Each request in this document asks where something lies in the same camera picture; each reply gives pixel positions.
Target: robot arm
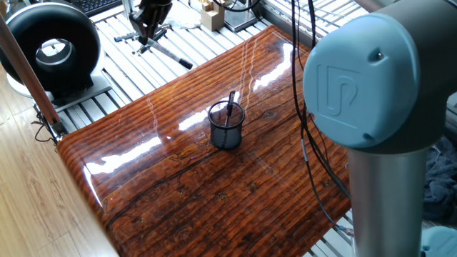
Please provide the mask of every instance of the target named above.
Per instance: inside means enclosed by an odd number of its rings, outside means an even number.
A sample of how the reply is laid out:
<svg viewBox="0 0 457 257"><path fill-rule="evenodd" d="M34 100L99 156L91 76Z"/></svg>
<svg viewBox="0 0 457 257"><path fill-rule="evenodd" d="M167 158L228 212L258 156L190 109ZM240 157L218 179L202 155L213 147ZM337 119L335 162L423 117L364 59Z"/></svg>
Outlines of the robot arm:
<svg viewBox="0 0 457 257"><path fill-rule="evenodd" d="M180 63L186 69L192 69L193 64L191 62L173 54L171 51L157 43L157 39L155 39L159 24L162 24L165 21L165 18L173 5L171 0L141 0L138 11L134 11L135 6L133 0L122 0L122 3L124 5L124 16L130 20L136 33L120 36L115 38L115 41L137 36L139 42L144 45L142 49L138 50L140 54L146 49L145 46L152 46L174 61ZM162 29L162 31L157 33L158 35L165 32L166 28L163 27Z"/></svg>
<svg viewBox="0 0 457 257"><path fill-rule="evenodd" d="M426 154L457 91L456 60L455 0L398 1L310 53L305 101L348 149L357 257L420 256Z"/></svg>
<svg viewBox="0 0 457 257"><path fill-rule="evenodd" d="M171 0L142 0L139 10L134 11L132 0L123 0L123 3L126 16L143 45L148 43L148 39L154 37L158 25L165 21L172 6Z"/></svg>

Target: dark fabric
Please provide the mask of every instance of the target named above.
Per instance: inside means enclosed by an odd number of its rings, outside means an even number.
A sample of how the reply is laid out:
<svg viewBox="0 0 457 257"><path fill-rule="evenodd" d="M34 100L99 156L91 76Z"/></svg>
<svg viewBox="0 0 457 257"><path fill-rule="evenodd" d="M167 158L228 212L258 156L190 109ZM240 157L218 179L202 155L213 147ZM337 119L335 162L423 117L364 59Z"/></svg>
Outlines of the dark fabric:
<svg viewBox="0 0 457 257"><path fill-rule="evenodd" d="M457 152L441 138L428 150L426 183L423 188L423 218L457 223Z"/></svg>

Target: black cable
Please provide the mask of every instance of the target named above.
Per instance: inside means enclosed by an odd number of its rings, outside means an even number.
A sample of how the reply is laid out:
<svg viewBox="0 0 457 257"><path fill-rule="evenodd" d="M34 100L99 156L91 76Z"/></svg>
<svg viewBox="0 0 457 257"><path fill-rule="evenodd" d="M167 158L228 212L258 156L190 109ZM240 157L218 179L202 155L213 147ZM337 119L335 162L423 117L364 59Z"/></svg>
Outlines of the black cable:
<svg viewBox="0 0 457 257"><path fill-rule="evenodd" d="M300 57L300 16L301 16L301 8L300 8L300 1L297 0L297 5L298 5L298 22L297 22L297 41L298 41L298 62L300 63L301 70L304 70L305 68L303 67L303 64L301 63L301 57Z"/></svg>
<svg viewBox="0 0 457 257"><path fill-rule="evenodd" d="M314 123L314 120L311 118L311 122L313 122L313 125L316 127L318 133L319 133L319 137L321 138L322 140L322 144L323 144L323 149L325 151L325 154L326 154L326 161L328 162L328 150L327 150L327 145L326 145L326 142L324 141L323 139L323 136L322 136L322 132L321 130L316 126L316 124Z"/></svg>
<svg viewBox="0 0 457 257"><path fill-rule="evenodd" d="M233 6L230 7L230 9L228 9L229 11L233 11L233 8L236 6L236 3L238 3L238 0L235 0L235 2L233 3Z"/></svg>
<svg viewBox="0 0 457 257"><path fill-rule="evenodd" d="M309 16L311 17L311 33L313 34L313 41L311 43L311 50L316 46L316 14L314 13L313 0L308 0Z"/></svg>
<svg viewBox="0 0 457 257"><path fill-rule="evenodd" d="M341 228L338 224L336 224L335 221L333 221L333 219L330 217L330 215L327 213L325 207L323 206L322 201L321 201L321 198L319 197L319 194L317 193L316 185L314 185L313 174L311 173L311 167L309 166L309 162L308 162L308 161L306 161L306 168L308 169L308 175L309 175L309 181L311 182L311 188L313 189L314 196L316 197L316 200L317 200L319 206L321 207L321 209L322 209L322 211L323 211L323 214L325 214L325 216L327 217L327 219L328 219L335 227L337 227L337 228L340 229L340 230L343 230L344 228Z"/></svg>
<svg viewBox="0 0 457 257"><path fill-rule="evenodd" d="M297 111L297 116L300 118L300 121L301 121L301 133L300 133L300 136L301 136L301 145L302 145L303 156L304 156L304 159L305 159L306 168L308 170L308 175L309 175L309 179L310 179L310 182L311 182L311 187L313 189L313 192L314 192L314 195L316 197L316 200L318 201L318 204L321 207L321 210L323 211L323 213L325 214L327 219L335 227L337 227L337 229L345 231L344 227L339 226L338 224L336 224L336 222L330 217L330 215L327 213L324 205L322 204L322 201L321 201L321 199L319 197L319 194L318 194L318 192L316 190L316 185L314 184L314 181L313 181L313 175L311 173L311 167L309 166L308 157L306 155L306 149L305 149L305 143L304 143L304 132L303 131L306 132L308 141L309 141L309 143L311 145L311 148L312 148L316 158L318 159L319 163L323 166L323 168L325 169L326 173L331 177L331 180L335 183L336 187L340 191L342 191L344 194L346 194L346 196L348 196L349 199L351 198L350 195L348 194L346 188L341 183L341 180L333 172L333 170L331 169L331 167L330 167L330 165L328 163L328 154L327 154L326 146L325 146L326 156L324 156L322 154L320 148L318 147L318 144L316 143L316 141L312 137L311 132L308 129L307 118L306 118L306 103L303 103L303 113L302 114L301 114L300 108L298 106L298 97L297 97L297 92L296 92L296 78L295 78L295 56L296 56L297 46L299 46L299 44L300 44L299 43L299 36L297 37L297 32L298 32L298 35L299 35L299 33L300 33L300 30L299 30L300 29L300 23L299 23L300 21L299 21L299 19L300 19L300 11L301 10L300 10L300 2L299 2L299 0L297 0L297 3L298 3L298 23L296 25L295 24L295 0L291 0L291 7L292 7L292 15L291 15L291 21L292 21L292 64L291 64L291 68L292 68L293 99L294 99L295 108L296 108L296 111ZM315 14L314 14L314 6L313 6L312 0L308 0L308 5L310 7L311 30L312 30L312 33L313 33L313 40L312 40L311 49L313 49L314 46L316 45L316 17L315 17ZM300 61L300 65L301 65L301 67L303 69L303 64L301 63L301 60L300 60L300 53L298 53L298 60ZM322 138L322 141L323 141L323 143L325 145L325 142L324 142L323 137L320 134L319 130L318 130L318 132L319 132L319 135Z"/></svg>
<svg viewBox="0 0 457 257"><path fill-rule="evenodd" d="M252 8L254 8L258 3L260 2L260 0L257 0L255 1L250 7L246 7L244 9L233 9L233 6L231 8L227 7L227 6L223 6L221 3L218 2L218 0L214 0L214 3L216 3L217 5L219 5L220 7L224 8L225 10L227 11L233 11L233 12L244 12L244 11L249 11L251 10Z"/></svg>
<svg viewBox="0 0 457 257"><path fill-rule="evenodd" d="M303 123L303 117L300 114L300 106L298 106L296 78L295 78L295 54L296 54L296 27L295 27L295 1L292 0L292 89L293 89L293 101L295 103L295 110L297 116L300 118L300 122Z"/></svg>

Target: wood grain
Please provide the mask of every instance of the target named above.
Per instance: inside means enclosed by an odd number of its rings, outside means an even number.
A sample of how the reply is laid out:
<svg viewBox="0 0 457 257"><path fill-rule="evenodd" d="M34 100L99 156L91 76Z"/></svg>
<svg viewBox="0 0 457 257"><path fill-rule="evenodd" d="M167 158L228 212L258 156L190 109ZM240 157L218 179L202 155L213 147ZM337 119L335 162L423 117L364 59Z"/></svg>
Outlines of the wood grain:
<svg viewBox="0 0 457 257"><path fill-rule="evenodd" d="M94 215L82 220L70 231L70 236L81 257L119 256Z"/></svg>
<svg viewBox="0 0 457 257"><path fill-rule="evenodd" d="M79 257L78 250L69 233L44 246L38 251L38 254L40 257Z"/></svg>
<svg viewBox="0 0 457 257"><path fill-rule="evenodd" d="M16 115L30 109L33 106L33 102L30 98L21 96L16 93L6 81L6 72L3 69L3 66L0 65L0 92L3 94L4 98L2 99L3 106L7 105L11 110L12 115Z"/></svg>
<svg viewBox="0 0 457 257"><path fill-rule="evenodd" d="M0 252L4 257L36 256L34 249L29 247L23 233L18 229L20 206L11 201L13 192L9 186L0 186Z"/></svg>
<svg viewBox="0 0 457 257"><path fill-rule="evenodd" d="M55 146L34 140L39 126L30 124L36 120L31 104L16 115L11 113L25 108L22 99L27 103L31 99L9 88L1 67L0 89L0 256L76 256L71 244L76 246L77 256L117 256L103 231L92 226L95 218L89 215L91 210ZM5 101L5 90L18 99ZM44 129L38 136L42 140L49 137ZM74 233L82 226L84 230ZM79 237L70 243L73 237L69 235ZM88 240L82 244L80 238ZM96 251L87 252L88 248Z"/></svg>
<svg viewBox="0 0 457 257"><path fill-rule="evenodd" d="M121 256L302 256L331 227L306 176L291 50L270 26L59 143ZM297 69L300 93L302 76ZM218 151L207 110L232 90L246 111L243 141ZM345 151L326 145L347 183ZM307 152L324 205L341 217L349 201Z"/></svg>

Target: pen holder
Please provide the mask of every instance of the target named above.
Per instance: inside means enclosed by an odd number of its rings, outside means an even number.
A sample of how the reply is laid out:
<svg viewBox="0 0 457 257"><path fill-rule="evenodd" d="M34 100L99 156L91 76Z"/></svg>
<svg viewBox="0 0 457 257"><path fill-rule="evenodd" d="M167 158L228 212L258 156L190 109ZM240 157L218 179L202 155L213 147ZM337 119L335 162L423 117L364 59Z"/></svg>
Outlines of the pen holder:
<svg viewBox="0 0 457 257"><path fill-rule="evenodd" d="M228 118L228 104L228 101L219 101L213 104L208 112L211 142L220 150L232 150L241 143L244 110L239 104L233 103L231 115Z"/></svg>

